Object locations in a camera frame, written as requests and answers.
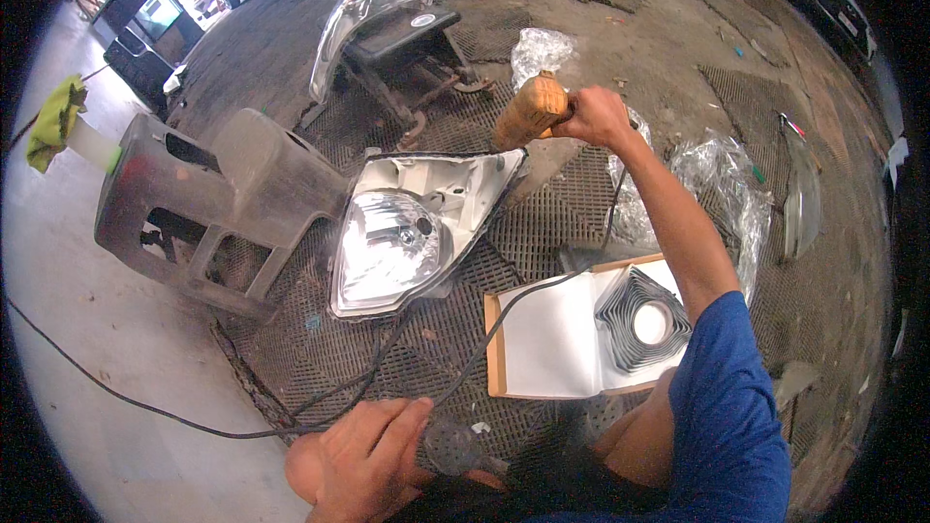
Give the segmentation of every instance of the white pipe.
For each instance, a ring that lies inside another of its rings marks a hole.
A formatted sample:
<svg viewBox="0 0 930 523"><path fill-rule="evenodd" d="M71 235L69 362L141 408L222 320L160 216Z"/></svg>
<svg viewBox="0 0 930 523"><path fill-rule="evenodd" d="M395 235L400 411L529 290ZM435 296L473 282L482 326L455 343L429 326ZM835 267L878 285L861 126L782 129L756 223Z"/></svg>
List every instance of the white pipe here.
<svg viewBox="0 0 930 523"><path fill-rule="evenodd" d="M114 144L96 128L87 124L81 116L77 116L75 127L68 135L65 145L108 174L116 168L116 162L123 153L118 144Z"/></svg>

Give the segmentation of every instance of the gray plastic stool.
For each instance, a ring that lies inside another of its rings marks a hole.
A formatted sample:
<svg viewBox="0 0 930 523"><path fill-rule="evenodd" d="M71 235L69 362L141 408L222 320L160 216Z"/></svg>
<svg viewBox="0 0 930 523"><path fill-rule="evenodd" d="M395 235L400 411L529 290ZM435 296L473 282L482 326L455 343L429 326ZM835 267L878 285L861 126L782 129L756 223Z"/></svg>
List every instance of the gray plastic stool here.
<svg viewBox="0 0 930 523"><path fill-rule="evenodd" d="M253 109L237 112L209 151L144 114L120 145L100 190L97 244L146 277L251 318L273 314L265 294L310 224L338 220L345 205L349 183L336 168Z"/></svg>

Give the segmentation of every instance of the sleeve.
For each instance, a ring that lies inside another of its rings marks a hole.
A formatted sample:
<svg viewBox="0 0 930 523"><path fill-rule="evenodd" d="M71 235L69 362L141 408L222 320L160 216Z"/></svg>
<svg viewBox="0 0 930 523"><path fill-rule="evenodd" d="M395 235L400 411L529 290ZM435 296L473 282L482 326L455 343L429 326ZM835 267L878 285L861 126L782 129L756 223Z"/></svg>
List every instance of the sleeve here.
<svg viewBox="0 0 930 523"><path fill-rule="evenodd" d="M742 293L701 314L668 398L672 487L661 518L784 521L791 463Z"/></svg>

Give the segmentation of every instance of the hand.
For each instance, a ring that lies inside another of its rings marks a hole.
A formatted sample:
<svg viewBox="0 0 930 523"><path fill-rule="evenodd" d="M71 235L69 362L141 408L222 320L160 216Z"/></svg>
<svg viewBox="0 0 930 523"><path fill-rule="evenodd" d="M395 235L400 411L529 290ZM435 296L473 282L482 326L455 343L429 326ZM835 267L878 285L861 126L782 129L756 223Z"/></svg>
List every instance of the hand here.
<svg viewBox="0 0 930 523"><path fill-rule="evenodd" d="M598 85L577 92L575 115L552 128L555 137L573 137L618 152L639 137L630 126L627 107L619 95Z"/></svg>
<svg viewBox="0 0 930 523"><path fill-rule="evenodd" d="M359 402L315 438L310 445L315 456L297 458L303 449L295 448L300 439L295 442L285 474L295 492L316 505L308 521L368 521L389 512L414 475L419 437L432 409L430 399ZM297 460L315 462L314 489L295 486Z"/></svg>

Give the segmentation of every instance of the headlight housing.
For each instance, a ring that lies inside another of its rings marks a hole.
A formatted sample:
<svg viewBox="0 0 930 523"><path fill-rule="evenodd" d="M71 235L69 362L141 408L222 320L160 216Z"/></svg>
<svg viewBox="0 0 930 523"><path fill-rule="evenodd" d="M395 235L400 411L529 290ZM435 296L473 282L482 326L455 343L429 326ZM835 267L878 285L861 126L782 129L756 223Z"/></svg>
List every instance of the headlight housing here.
<svg viewBox="0 0 930 523"><path fill-rule="evenodd" d="M342 223L330 308L389 315L442 283L523 174L527 152L370 157Z"/></svg>
<svg viewBox="0 0 930 523"><path fill-rule="evenodd" d="M794 124L785 121L785 139L791 157L788 196L785 198L786 259L797 259L820 234L820 177L810 147Z"/></svg>
<svg viewBox="0 0 930 523"><path fill-rule="evenodd" d="M355 30L367 21L406 4L432 4L433 0L339 0L329 14L316 48L310 75L310 98L319 104L326 100L333 84L342 49Z"/></svg>

